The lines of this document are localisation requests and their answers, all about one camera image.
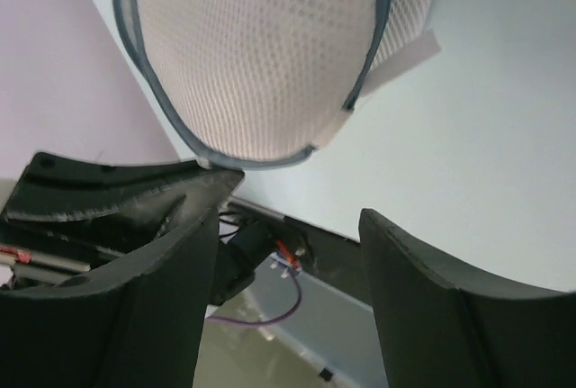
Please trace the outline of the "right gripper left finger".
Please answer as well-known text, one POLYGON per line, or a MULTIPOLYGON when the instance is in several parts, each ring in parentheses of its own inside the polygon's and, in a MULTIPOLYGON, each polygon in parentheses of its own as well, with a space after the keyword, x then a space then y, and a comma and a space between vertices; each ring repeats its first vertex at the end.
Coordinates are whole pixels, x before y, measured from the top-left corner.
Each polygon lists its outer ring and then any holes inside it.
POLYGON ((2 386, 191 386, 218 231, 207 209, 62 285, 2 292, 2 386))

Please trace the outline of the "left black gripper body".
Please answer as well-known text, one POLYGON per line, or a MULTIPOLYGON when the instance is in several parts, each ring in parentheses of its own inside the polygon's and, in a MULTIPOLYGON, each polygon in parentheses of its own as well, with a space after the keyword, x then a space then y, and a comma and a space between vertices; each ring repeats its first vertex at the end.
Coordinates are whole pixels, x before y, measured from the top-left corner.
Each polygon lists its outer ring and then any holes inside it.
POLYGON ((171 242, 124 219, 1 223, 1 256, 14 259, 3 292, 44 290, 164 292, 171 285, 171 242))

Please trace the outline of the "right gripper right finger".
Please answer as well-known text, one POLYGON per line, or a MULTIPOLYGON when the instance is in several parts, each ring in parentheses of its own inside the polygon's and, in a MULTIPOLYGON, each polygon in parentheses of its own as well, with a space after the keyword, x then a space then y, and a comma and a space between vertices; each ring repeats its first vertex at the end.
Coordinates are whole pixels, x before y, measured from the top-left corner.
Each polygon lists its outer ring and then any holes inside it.
POLYGON ((373 209, 358 230, 389 386, 574 386, 573 293, 472 266, 373 209))

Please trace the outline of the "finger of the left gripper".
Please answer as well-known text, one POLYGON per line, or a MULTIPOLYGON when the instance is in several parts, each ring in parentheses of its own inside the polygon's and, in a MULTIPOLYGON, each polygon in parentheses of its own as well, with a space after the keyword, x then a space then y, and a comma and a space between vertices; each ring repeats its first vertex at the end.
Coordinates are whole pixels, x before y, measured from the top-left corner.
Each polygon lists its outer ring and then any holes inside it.
POLYGON ((14 227, 83 244, 147 244, 220 208, 243 172, 196 161, 111 166, 36 153, 2 210, 14 227))

